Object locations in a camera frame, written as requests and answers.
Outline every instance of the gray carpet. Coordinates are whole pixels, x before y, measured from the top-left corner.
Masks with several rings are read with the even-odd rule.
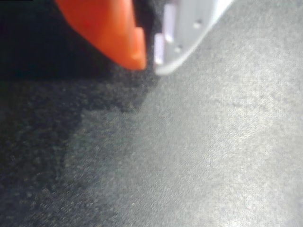
[[[303,226],[302,27],[300,0],[238,0],[169,77],[12,83],[1,226]]]

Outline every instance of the dark background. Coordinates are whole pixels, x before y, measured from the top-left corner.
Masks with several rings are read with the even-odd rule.
[[[238,0],[152,71],[98,53],[52,1],[0,1],[0,226],[303,226],[303,5]]]

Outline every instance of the orange plastic piece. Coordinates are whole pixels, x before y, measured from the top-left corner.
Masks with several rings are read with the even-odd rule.
[[[135,26],[132,0],[56,0],[70,26],[130,70],[146,68],[144,31]]]

